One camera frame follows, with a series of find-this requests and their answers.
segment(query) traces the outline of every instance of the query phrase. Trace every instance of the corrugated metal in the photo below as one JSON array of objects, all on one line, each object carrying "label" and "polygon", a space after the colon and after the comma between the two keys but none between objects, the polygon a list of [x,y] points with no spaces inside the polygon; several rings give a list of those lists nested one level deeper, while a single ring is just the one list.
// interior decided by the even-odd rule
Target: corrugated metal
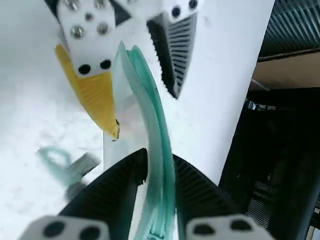
[{"label": "corrugated metal", "polygon": [[320,49],[320,0],[276,0],[259,60]]}]

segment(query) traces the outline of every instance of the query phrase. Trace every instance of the yellow finger pad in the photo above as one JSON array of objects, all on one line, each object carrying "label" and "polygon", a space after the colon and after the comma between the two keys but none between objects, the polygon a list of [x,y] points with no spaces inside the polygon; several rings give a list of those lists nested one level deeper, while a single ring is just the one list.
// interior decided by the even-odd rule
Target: yellow finger pad
[{"label": "yellow finger pad", "polygon": [[106,72],[96,76],[79,78],[62,45],[56,46],[55,54],[86,112],[103,131],[117,139],[119,125],[115,116],[111,73]]}]

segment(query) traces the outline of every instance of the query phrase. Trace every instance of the curved plastic strip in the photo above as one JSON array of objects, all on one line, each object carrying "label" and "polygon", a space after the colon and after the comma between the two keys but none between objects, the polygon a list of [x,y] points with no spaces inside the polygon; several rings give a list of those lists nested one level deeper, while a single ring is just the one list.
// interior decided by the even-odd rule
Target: curved plastic strip
[{"label": "curved plastic strip", "polygon": [[175,171],[162,104],[152,73],[138,47],[126,51],[120,43],[114,66],[119,61],[142,111],[149,141],[148,186],[134,239],[169,240],[175,220]]},{"label": "curved plastic strip", "polygon": [[[72,164],[71,157],[69,153],[63,149],[57,147],[43,147],[40,148],[37,152],[43,164],[49,170],[50,174],[55,177],[62,185],[69,187],[73,184],[81,182],[82,175],[76,171],[73,171],[70,166]],[[55,162],[53,157],[50,154],[56,154],[64,159],[65,164],[58,164]]]}]

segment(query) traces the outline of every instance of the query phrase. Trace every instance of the white table surface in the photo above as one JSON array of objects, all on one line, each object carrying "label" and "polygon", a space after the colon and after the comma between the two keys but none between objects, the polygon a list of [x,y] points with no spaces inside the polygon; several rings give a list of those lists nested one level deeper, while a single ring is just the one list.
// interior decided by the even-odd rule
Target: white table surface
[{"label": "white table surface", "polygon": [[[173,153],[218,183],[250,84],[274,0],[206,0],[180,99],[161,86]],[[58,145],[73,159],[103,158],[103,133],[79,105],[54,54],[58,24],[42,0],[2,0],[0,7],[0,240],[57,214],[64,189],[35,152]],[[134,34],[160,86],[149,40]],[[88,177],[101,174],[99,166]]]}]

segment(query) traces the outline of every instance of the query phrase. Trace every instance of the green plastic film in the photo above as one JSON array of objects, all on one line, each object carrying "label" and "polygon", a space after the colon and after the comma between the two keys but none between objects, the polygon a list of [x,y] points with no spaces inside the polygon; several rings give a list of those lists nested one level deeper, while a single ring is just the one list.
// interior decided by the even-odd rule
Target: green plastic film
[{"label": "green plastic film", "polygon": [[114,75],[124,76],[129,83],[139,104],[148,136],[149,181],[134,239],[171,240],[175,222],[175,171],[167,124],[155,80],[139,48],[134,46],[131,51],[126,51],[122,42],[113,71],[124,72],[123,75]]}]

